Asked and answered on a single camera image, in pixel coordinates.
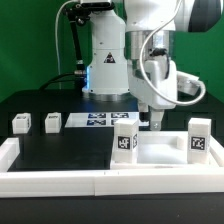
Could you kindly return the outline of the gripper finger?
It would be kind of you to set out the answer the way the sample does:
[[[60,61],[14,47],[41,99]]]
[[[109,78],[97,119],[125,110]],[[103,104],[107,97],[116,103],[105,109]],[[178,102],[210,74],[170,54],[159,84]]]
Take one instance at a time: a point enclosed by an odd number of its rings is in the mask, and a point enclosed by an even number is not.
[[[160,131],[161,123],[163,119],[164,111],[163,110],[154,110],[150,111],[150,130],[151,131]]]
[[[145,103],[138,104],[139,119],[141,122],[149,121],[149,108]]]

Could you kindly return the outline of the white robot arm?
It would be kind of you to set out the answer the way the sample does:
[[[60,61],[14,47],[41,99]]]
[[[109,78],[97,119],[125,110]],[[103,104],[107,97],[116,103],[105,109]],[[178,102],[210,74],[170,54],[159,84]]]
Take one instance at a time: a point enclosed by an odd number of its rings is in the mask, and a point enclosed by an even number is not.
[[[81,6],[92,22],[86,96],[134,96],[139,119],[153,131],[166,110],[204,97],[204,83],[178,71],[170,57],[172,34],[208,31],[222,16],[223,0],[123,0],[125,19],[115,14],[112,0],[81,0]]]

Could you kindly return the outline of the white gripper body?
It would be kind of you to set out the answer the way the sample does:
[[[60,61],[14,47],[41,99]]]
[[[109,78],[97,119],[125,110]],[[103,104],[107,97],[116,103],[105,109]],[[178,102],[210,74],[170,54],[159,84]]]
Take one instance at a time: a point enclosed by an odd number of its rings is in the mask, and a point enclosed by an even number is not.
[[[176,64],[165,56],[157,56],[144,63],[145,72],[152,85],[167,98],[177,100]],[[173,109],[175,104],[161,98],[142,76],[139,61],[129,60],[127,63],[129,91],[138,100],[156,110]]]

